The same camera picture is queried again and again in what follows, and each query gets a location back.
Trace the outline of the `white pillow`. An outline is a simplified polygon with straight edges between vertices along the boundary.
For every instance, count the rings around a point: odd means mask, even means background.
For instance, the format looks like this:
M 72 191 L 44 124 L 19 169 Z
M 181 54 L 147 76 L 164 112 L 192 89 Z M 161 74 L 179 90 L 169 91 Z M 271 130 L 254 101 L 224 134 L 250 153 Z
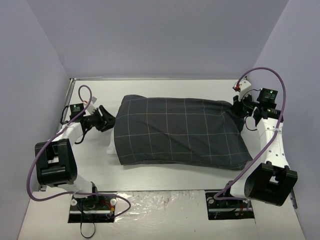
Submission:
M 110 142 L 106 150 L 108 155 L 116 155 L 116 146 L 115 146 L 115 137 L 114 137 L 114 129 L 112 129 L 110 133 Z

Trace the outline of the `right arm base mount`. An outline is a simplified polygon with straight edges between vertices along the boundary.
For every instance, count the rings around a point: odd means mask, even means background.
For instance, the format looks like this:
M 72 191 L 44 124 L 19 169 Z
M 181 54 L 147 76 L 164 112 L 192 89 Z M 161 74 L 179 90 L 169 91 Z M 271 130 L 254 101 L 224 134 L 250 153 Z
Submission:
M 217 191 L 206 191 L 207 216 L 210 221 L 254 219 L 255 214 L 250 201 L 216 200 Z

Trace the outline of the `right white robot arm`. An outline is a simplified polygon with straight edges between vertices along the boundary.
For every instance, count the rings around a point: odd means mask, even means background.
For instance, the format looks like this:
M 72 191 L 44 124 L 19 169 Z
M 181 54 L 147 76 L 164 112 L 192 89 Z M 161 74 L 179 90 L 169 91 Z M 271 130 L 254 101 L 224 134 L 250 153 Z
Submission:
M 282 206 L 298 180 L 284 151 L 283 117 L 275 103 L 278 92 L 267 88 L 258 92 L 257 100 L 253 99 L 250 87 L 240 90 L 233 98 L 232 110 L 238 117 L 253 117 L 263 152 L 230 189 L 222 193 L 222 202 L 229 207 L 240 199 Z

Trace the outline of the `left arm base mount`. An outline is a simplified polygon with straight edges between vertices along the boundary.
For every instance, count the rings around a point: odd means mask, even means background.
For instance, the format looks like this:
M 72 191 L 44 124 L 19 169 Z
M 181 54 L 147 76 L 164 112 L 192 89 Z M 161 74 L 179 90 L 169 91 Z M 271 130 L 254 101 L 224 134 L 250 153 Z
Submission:
M 115 206 L 108 196 L 71 198 L 68 223 L 113 223 Z

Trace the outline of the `dark grey checked pillowcase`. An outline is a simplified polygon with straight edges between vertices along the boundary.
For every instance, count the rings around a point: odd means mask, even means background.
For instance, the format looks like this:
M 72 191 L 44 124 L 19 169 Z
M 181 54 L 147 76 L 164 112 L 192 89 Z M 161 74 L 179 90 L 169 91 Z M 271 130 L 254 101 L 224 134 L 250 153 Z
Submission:
M 252 160 L 243 127 L 227 101 L 126 95 L 115 118 L 114 144 L 123 166 L 184 164 L 239 171 Z

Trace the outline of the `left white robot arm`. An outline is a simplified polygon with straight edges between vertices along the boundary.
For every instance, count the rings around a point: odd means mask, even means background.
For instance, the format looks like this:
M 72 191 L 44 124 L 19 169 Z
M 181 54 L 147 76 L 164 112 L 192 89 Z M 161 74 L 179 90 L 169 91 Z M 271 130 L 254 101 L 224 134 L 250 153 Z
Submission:
M 76 199 L 83 198 L 82 203 L 89 209 L 95 209 L 100 205 L 101 197 L 96 185 L 78 174 L 72 146 L 81 144 L 93 128 L 102 133 L 110 130 L 115 125 L 116 118 L 102 105 L 98 108 L 90 105 L 86 115 L 85 106 L 85 103 L 71 104 L 69 117 L 74 122 L 65 121 L 58 132 L 59 136 L 52 142 L 39 142 L 35 145 L 35 166 L 40 185 L 61 188 Z

